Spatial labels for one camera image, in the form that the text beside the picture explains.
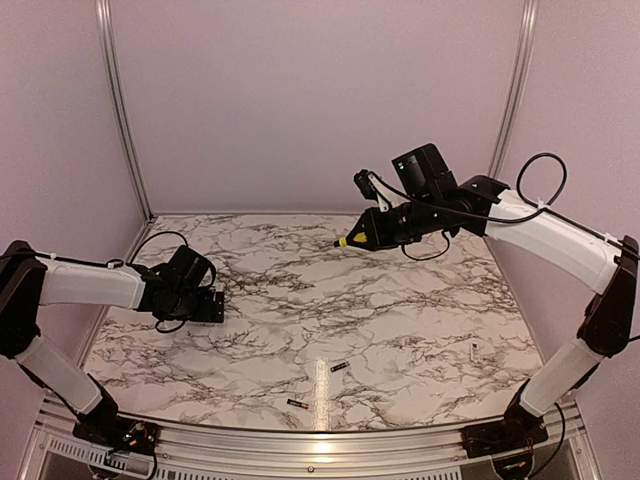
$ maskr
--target small battery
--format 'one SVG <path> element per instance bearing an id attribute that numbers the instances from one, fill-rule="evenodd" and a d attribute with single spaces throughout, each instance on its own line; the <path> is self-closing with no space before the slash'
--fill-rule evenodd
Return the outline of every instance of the small battery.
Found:
<path id="1" fill-rule="evenodd" d="M 293 405 L 294 407 L 300 407 L 300 408 L 304 408 L 305 410 L 309 410 L 308 403 L 302 403 L 302 402 L 298 402 L 297 400 L 291 400 L 291 399 L 288 399 L 287 403 L 289 405 Z"/>
<path id="2" fill-rule="evenodd" d="M 343 368 L 347 368 L 348 366 L 349 366 L 349 362 L 342 362 L 342 363 L 339 363 L 338 365 L 334 365 L 333 367 L 331 367 L 331 373 L 337 372 L 338 370 L 342 370 Z"/>
<path id="3" fill-rule="evenodd" d="M 472 343 L 469 345 L 469 359 L 471 363 L 478 363 L 478 344 Z"/>

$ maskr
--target pink wall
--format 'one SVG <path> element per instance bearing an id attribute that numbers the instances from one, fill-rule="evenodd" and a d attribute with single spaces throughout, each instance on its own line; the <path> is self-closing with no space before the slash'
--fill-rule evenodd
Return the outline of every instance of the pink wall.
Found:
<path id="1" fill-rule="evenodd" d="M 0 248 L 122 256 L 142 227 L 111 108 L 94 2 L 5 2 L 0 15 Z M 95 308 L 47 307 L 75 355 Z M 0 358 L 0 476 L 15 478 L 42 397 Z"/>
<path id="2" fill-rule="evenodd" d="M 502 178 L 515 182 L 534 153 L 569 166 L 557 209 L 601 231 L 640 238 L 640 4 L 543 0 L 535 51 Z M 557 170 L 527 182 L 545 198 Z M 494 245 L 545 356 L 575 335 L 590 294 L 577 281 L 514 248 Z M 640 314 L 634 333 L 640 333 Z M 640 344 L 605 361 L 579 393 L 603 478 L 640 471 Z"/>
<path id="3" fill-rule="evenodd" d="M 159 212 L 357 211 L 361 168 L 435 142 L 486 172 L 523 2 L 113 2 Z"/>

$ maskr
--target table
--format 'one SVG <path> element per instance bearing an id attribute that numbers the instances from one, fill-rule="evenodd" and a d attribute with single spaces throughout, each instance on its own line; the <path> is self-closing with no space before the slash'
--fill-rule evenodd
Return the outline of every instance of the table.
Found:
<path id="1" fill-rule="evenodd" d="M 334 248 L 356 218 L 160 217 L 151 233 L 180 231 L 214 262 L 225 322 L 161 335 L 150 314 L 112 308 L 85 370 L 122 411 L 186 423 L 371 430 L 502 413 L 541 361 L 484 241 L 461 232 L 427 262 Z M 158 237 L 136 261 L 177 245 Z"/>

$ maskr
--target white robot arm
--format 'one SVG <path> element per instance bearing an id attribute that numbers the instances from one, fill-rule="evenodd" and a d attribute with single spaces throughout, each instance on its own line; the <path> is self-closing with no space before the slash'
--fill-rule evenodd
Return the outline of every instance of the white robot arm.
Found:
<path id="1" fill-rule="evenodd" d="M 151 312 L 160 322 L 221 323 L 223 292 L 200 286 L 207 272 L 213 285 L 213 264 L 187 246 L 179 247 L 169 262 L 147 268 L 61 259 L 15 241 L 0 257 L 0 355 L 17 362 L 65 403 L 78 418 L 75 436 L 150 455 L 157 426 L 119 417 L 106 390 L 41 334 L 38 309 L 65 303 L 111 305 Z"/>
<path id="2" fill-rule="evenodd" d="M 541 156 L 558 159 L 553 154 L 537 155 L 523 171 Z M 629 342 L 638 242 L 628 236 L 618 241 L 595 232 L 486 176 L 458 185 L 433 144 L 392 163 L 406 193 L 367 170 L 356 174 L 354 181 L 367 199 L 379 200 L 390 191 L 408 201 L 385 210 L 365 210 L 353 230 L 335 246 L 389 249 L 418 242 L 422 235 L 437 231 L 455 236 L 463 228 L 532 252 L 573 275 L 595 294 L 576 338 L 520 388 L 503 420 L 466 427 L 462 432 L 469 457 L 499 454 L 547 440 L 542 416 L 563 395 L 588 380 L 605 357 L 620 353 Z M 507 476 L 516 478 L 513 471 Z"/>

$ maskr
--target wire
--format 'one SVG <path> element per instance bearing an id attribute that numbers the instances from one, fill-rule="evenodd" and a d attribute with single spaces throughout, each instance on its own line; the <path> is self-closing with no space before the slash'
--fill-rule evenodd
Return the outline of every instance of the wire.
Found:
<path id="1" fill-rule="evenodd" d="M 79 258 L 69 258 L 69 257 L 60 257 L 58 255 L 52 255 L 49 253 L 36 252 L 35 250 L 31 251 L 21 251 L 14 253 L 7 253 L 5 255 L 0 255 L 0 261 L 7 258 L 15 258 L 15 257 L 25 257 L 25 258 L 46 258 L 47 260 L 55 260 L 56 262 L 65 262 L 65 263 L 73 263 L 76 265 L 85 265 L 87 267 L 97 267 L 97 268 L 106 268 L 109 270 L 120 268 L 125 265 L 124 260 L 120 258 L 114 258 L 109 260 L 106 263 L 100 262 L 91 262 L 89 260 L 81 260 Z"/>
<path id="2" fill-rule="evenodd" d="M 180 330 L 182 327 L 184 327 L 184 326 L 186 325 L 186 323 L 187 323 L 187 321 L 186 321 L 186 320 L 182 320 L 182 322 L 180 323 L 180 325 L 178 325 L 177 327 L 173 327 L 173 328 L 169 328 L 169 329 L 167 329 L 167 330 L 163 330 L 162 328 L 160 328 L 160 325 L 162 325 L 164 322 L 165 322 L 165 320 L 158 320 L 158 321 L 156 322 L 156 326 L 155 326 L 156 332 L 158 332 L 158 333 L 162 333 L 162 334 L 177 332 L 177 331 L 178 331 L 178 330 Z"/>
<path id="3" fill-rule="evenodd" d="M 149 475 L 147 477 L 147 480 L 151 480 L 153 477 L 156 476 L 156 473 L 158 472 L 158 457 L 156 455 L 156 452 L 153 452 L 153 468 L 151 469 L 151 475 Z"/>
<path id="4" fill-rule="evenodd" d="M 522 193 L 522 189 L 521 189 L 521 183 L 522 183 L 522 179 L 524 177 L 525 172 L 527 171 L 527 169 L 529 168 L 529 166 L 531 166 L 532 163 L 534 163 L 535 161 L 541 159 L 541 158 L 553 158 L 554 160 L 556 160 L 560 166 L 562 167 L 562 180 L 560 182 L 560 186 L 558 187 L 558 189 L 555 191 L 555 193 L 551 196 L 551 198 L 549 199 L 549 201 L 546 203 L 545 206 L 539 207 L 536 203 L 534 203 L 533 201 L 531 201 L 531 199 L 527 198 L 523 193 Z M 442 213 L 448 213 L 450 215 L 455 215 L 457 217 L 462 217 L 462 218 L 470 218 L 473 220 L 483 220 L 486 222 L 494 222 L 494 223 L 502 223 L 502 224 L 507 224 L 507 225 L 514 225 L 514 224 L 518 224 L 518 223 L 524 223 L 524 222 L 528 222 L 529 220 L 533 220 L 534 218 L 536 218 L 537 216 L 543 214 L 543 213 L 548 213 L 560 220 L 563 220 L 564 222 L 579 228 L 580 230 L 596 237 L 599 240 L 603 240 L 605 242 L 607 242 L 609 245 L 612 245 L 616 248 L 619 248 L 620 250 L 624 251 L 625 253 L 627 253 L 629 256 L 635 258 L 636 260 L 640 260 L 640 255 L 636 252 L 634 252 L 633 250 L 630 250 L 629 248 L 625 247 L 624 245 L 622 245 L 620 242 L 617 242 L 615 240 L 612 240 L 610 238 L 605 237 L 604 235 L 602 235 L 601 233 L 593 230 L 592 228 L 587 227 L 586 225 L 583 225 L 579 222 L 576 222 L 575 220 L 572 220 L 554 210 L 551 210 L 549 208 L 550 205 L 553 204 L 553 202 L 555 202 L 558 197 L 560 196 L 560 194 L 562 193 L 562 191 L 564 190 L 564 187 L 567 183 L 567 178 L 568 178 L 568 173 L 567 173 L 567 165 L 564 162 L 564 160 L 562 160 L 558 155 L 556 155 L 555 153 L 549 153 L 549 152 L 542 152 L 542 153 L 538 153 L 536 155 L 534 155 L 533 157 L 531 157 L 529 160 L 527 160 L 527 162 L 524 164 L 524 166 L 520 169 L 520 172 L 518 173 L 518 179 L 517 179 L 517 193 L 518 196 L 520 197 L 520 199 L 527 203 L 530 206 L 534 206 L 537 209 L 536 212 L 532 213 L 531 215 L 527 215 L 525 217 L 520 217 L 520 218 L 496 218 L 496 217 L 491 217 L 491 216 L 487 216 L 487 215 L 477 215 L 474 213 L 467 213 L 467 212 L 462 212 L 460 210 L 456 210 L 453 208 L 447 208 L 447 207 L 442 207 L 439 205 L 432 205 L 430 203 L 426 203 L 426 202 L 422 202 L 420 200 L 417 200 L 415 198 L 409 197 L 406 193 L 403 193 L 401 191 L 399 191 L 398 189 L 392 187 L 391 185 L 389 185 L 388 183 L 386 183 L 384 180 L 382 180 L 382 178 L 380 178 L 380 176 L 375 173 L 375 172 L 370 172 L 383 186 L 387 187 L 389 190 L 391 190 L 393 193 L 395 193 L 396 195 L 404 198 L 405 200 L 409 200 L 410 202 L 413 203 L 417 203 L 419 205 L 422 205 L 424 207 L 427 207 L 429 209 L 431 209 L 434 212 L 442 212 Z"/>
<path id="5" fill-rule="evenodd" d="M 138 245 L 138 248 L 136 248 L 135 252 L 133 252 L 133 255 L 131 255 L 131 260 L 129 260 L 128 263 L 129 264 L 133 263 L 133 261 L 136 259 L 136 257 L 140 253 L 140 250 L 142 250 L 142 247 L 144 247 L 147 243 L 149 243 L 154 238 L 160 237 L 161 235 L 176 235 L 176 236 L 178 236 L 178 237 L 180 237 L 182 239 L 182 241 L 183 241 L 185 246 L 187 246 L 187 247 L 189 246 L 189 241 L 187 240 L 187 237 L 185 237 L 180 232 L 176 232 L 175 230 L 165 230 L 164 232 L 154 233 L 150 237 L 147 237 L 144 240 L 144 242 L 142 242 L 140 245 Z"/>
<path id="6" fill-rule="evenodd" d="M 435 260 L 436 258 L 441 257 L 442 255 L 447 253 L 449 251 L 449 248 L 451 247 L 451 241 L 449 240 L 449 237 L 447 237 L 447 232 L 445 232 L 443 230 L 443 231 L 440 232 L 440 234 L 446 240 L 447 246 L 445 247 L 444 250 L 442 250 L 441 252 L 438 252 L 438 253 L 436 253 L 434 255 L 430 255 L 428 257 L 423 257 L 423 258 L 412 257 L 411 255 L 409 255 L 407 253 L 407 251 L 405 249 L 406 245 L 400 245 L 400 250 L 402 251 L 402 253 L 404 254 L 405 257 L 410 258 L 411 260 L 414 260 L 416 262 L 424 262 L 426 260 Z"/>
<path id="7" fill-rule="evenodd" d="M 553 451 L 551 456 L 549 458 L 547 458 L 547 461 L 544 462 L 542 464 L 542 466 L 538 470 L 535 471 L 535 473 L 532 473 L 531 475 L 529 475 L 529 480 L 531 480 L 534 477 L 537 477 L 538 474 L 540 472 L 542 472 L 542 470 L 547 468 L 547 465 L 549 465 L 551 463 L 551 460 L 553 460 L 555 458 L 555 456 L 558 454 L 558 452 L 562 448 L 562 443 L 564 442 L 564 436 L 567 433 L 567 421 L 564 418 L 564 412 L 562 411 L 562 408 L 560 408 L 560 405 L 558 405 L 557 403 L 555 403 L 554 405 L 558 409 L 558 413 L 560 414 L 560 418 L 562 418 L 562 434 L 560 435 L 560 441 L 558 442 L 558 445 L 556 446 L 556 449 Z"/>

